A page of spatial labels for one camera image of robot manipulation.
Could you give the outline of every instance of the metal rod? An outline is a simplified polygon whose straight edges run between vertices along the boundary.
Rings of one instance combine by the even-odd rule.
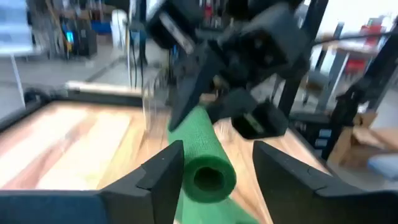
[[[336,90],[337,84],[340,81],[341,76],[343,75],[344,68],[348,61],[348,57],[348,52],[338,51],[336,53],[336,57],[329,72],[329,84],[327,84],[327,86],[323,88],[322,93],[318,99],[318,104],[315,111],[322,112],[327,109],[329,99]]]
[[[339,22],[336,26],[335,33],[333,34],[333,37],[337,38],[341,35],[341,31],[344,28],[344,22]],[[323,64],[323,61],[325,60],[326,53],[328,52],[328,46],[322,47],[321,53],[319,54],[319,58],[317,61],[317,64],[315,65],[315,70],[320,70],[321,66]]]
[[[126,50],[127,50],[127,72],[129,75],[129,83],[130,83],[130,88],[132,88],[132,75],[131,75],[131,59],[130,59],[130,40],[131,40],[131,34],[130,34],[130,25],[132,23],[132,18],[133,16],[136,15],[136,0],[130,0],[130,5],[129,5],[129,21],[126,26]]]
[[[391,31],[398,32],[398,26]],[[372,80],[369,87],[369,110],[377,110],[396,76],[398,66],[398,36],[392,35],[366,70],[364,77]]]
[[[12,63],[12,69],[14,71],[15,79],[17,80],[17,86],[18,86],[19,95],[22,100],[22,105],[24,105],[24,107],[25,107],[24,89],[22,88],[21,78],[19,76],[17,63],[15,61],[15,56],[13,54],[11,55],[11,63]]]
[[[292,110],[294,99],[299,90],[301,80],[299,79],[286,79],[284,90],[280,96],[278,108],[289,117],[290,111]]]
[[[315,40],[329,0],[312,0],[305,16],[302,29],[307,31],[310,40]]]
[[[147,21],[147,0],[136,0],[137,1],[137,15],[140,23],[145,24]],[[138,60],[146,66],[148,60],[146,57],[146,37],[142,30],[139,31],[139,55]]]

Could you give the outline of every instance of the black robotic end effector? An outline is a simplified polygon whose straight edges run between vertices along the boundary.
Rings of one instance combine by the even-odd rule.
[[[232,125],[245,139],[277,137],[285,134],[288,120],[270,101],[258,103],[250,92],[237,88],[206,107],[214,124],[231,118]]]
[[[285,3],[268,8],[240,29],[238,34],[232,33],[229,38],[223,36],[217,43],[202,43],[194,53],[175,66],[177,99],[173,105],[169,129],[174,130],[198,104],[200,95],[208,89],[215,76],[222,80],[221,88],[227,94],[233,93],[234,88],[249,91],[274,72],[293,66],[303,57],[307,46],[305,33],[297,27],[289,5]],[[242,65],[237,71],[231,69],[233,61]]]
[[[290,10],[295,11],[302,0],[229,0],[226,12],[237,20],[248,21],[279,2],[286,2]]]
[[[309,61],[309,43],[289,5],[282,2],[258,14],[241,28],[239,35],[232,35],[230,39],[224,37],[220,45],[224,52],[236,52],[240,63],[254,71],[246,83],[256,86],[274,73],[280,73],[282,78],[294,78],[295,73],[281,72],[299,60]]]
[[[2,190],[0,223],[173,223],[183,158],[182,141],[175,141],[103,190]]]
[[[203,13],[196,1],[163,0],[149,12],[146,30],[163,49],[186,48],[197,42],[195,28],[203,21]]]

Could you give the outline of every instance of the metal pole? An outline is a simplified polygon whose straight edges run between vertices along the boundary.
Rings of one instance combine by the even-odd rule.
[[[328,3],[329,0],[312,0],[308,7],[307,15],[301,28],[307,31],[310,40],[315,40],[317,37]]]
[[[339,37],[341,35],[341,31],[343,31],[344,22],[339,22],[335,29],[335,33],[333,34],[334,37]],[[328,47],[322,47],[321,53],[319,54],[317,64],[315,65],[315,70],[321,70],[321,66],[323,61],[325,60],[326,53],[328,52]]]
[[[138,20],[142,24],[147,21],[147,0],[136,0],[138,6]],[[139,56],[138,60],[140,65],[148,65],[146,57],[146,37],[142,30],[139,31]]]
[[[332,94],[337,88],[337,84],[343,75],[344,68],[347,64],[349,53],[346,51],[337,51],[336,57],[329,72],[329,84],[324,86],[322,93],[318,99],[317,108],[315,111],[325,111],[328,106],[328,102]]]
[[[18,91],[22,100],[22,105],[25,107],[25,99],[24,99],[24,89],[22,88],[22,83],[21,83],[21,78],[19,76],[18,68],[17,68],[17,63],[15,61],[15,57],[12,54],[11,55],[11,63],[12,63],[12,69],[14,71],[15,79],[17,80],[17,86],[18,86]]]
[[[398,26],[395,26],[392,31],[397,32]],[[398,36],[392,35],[387,39],[384,47],[364,74],[365,78],[372,80],[372,85],[369,87],[368,93],[369,110],[377,110],[387,90],[392,85],[398,65],[397,48]]]
[[[131,60],[130,60],[130,23],[132,23],[132,18],[136,13],[136,0],[130,0],[130,5],[129,5],[129,21],[126,26],[126,49],[127,49],[127,72],[129,76],[129,83],[130,83],[130,88],[132,88],[132,76],[131,76]]]

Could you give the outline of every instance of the black metal frame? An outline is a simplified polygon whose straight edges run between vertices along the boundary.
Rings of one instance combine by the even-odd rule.
[[[296,127],[293,124],[289,124],[289,130],[294,134],[294,136],[300,140],[300,142],[308,149],[309,153],[317,159],[317,161],[325,167],[325,169],[333,176],[336,176],[335,171],[328,167],[326,160],[320,158],[319,155],[315,154],[316,150],[314,150],[313,146],[296,130]]]
[[[0,134],[55,102],[142,107],[140,96],[70,90],[29,103],[0,122]],[[0,190],[0,223],[173,223],[183,174],[176,141],[102,190]]]
[[[333,37],[336,37],[336,38],[339,37],[341,35],[341,31],[343,31],[343,28],[344,28],[344,22],[339,22],[336,26],[335,33],[333,34]],[[328,51],[327,48],[322,47],[321,52],[318,57],[318,60],[317,60],[317,64],[315,65],[316,70],[321,69],[323,61],[325,60],[327,51]]]
[[[398,26],[392,32],[398,32]],[[398,65],[398,35],[392,35],[387,39],[377,57],[370,64],[364,74],[364,78],[372,80],[372,85],[367,92],[369,108],[377,110],[387,89],[391,86]]]
[[[302,29],[307,31],[308,37],[310,40],[315,40],[315,37],[318,34],[318,30],[323,18],[323,15],[326,11],[326,7],[328,5],[328,0],[312,0],[309,7],[308,12],[305,17]],[[289,70],[289,73],[298,73],[299,75],[295,75],[295,77],[303,77],[307,71],[306,68],[297,69],[305,63],[298,63],[296,67]],[[290,111],[292,110],[294,99],[296,97],[297,91],[299,90],[301,79],[286,79],[285,86],[282,92],[282,95],[279,100],[279,109],[282,112],[289,116]]]
[[[137,1],[137,17],[138,21],[145,24],[147,22],[147,1]],[[141,66],[148,65],[148,59],[146,56],[146,37],[142,31],[139,31],[139,55],[138,60]]]
[[[252,159],[274,223],[398,222],[395,191],[363,191],[261,141]]]

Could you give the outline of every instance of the wooden tabletop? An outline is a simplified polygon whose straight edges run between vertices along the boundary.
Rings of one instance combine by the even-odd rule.
[[[160,114],[157,129],[147,133],[140,108],[52,103],[0,135],[0,189],[102,189],[167,147],[166,120]],[[237,175],[230,197],[259,223],[272,223],[251,159],[253,141],[229,130],[230,138],[216,133]],[[263,141],[327,173],[290,131]]]

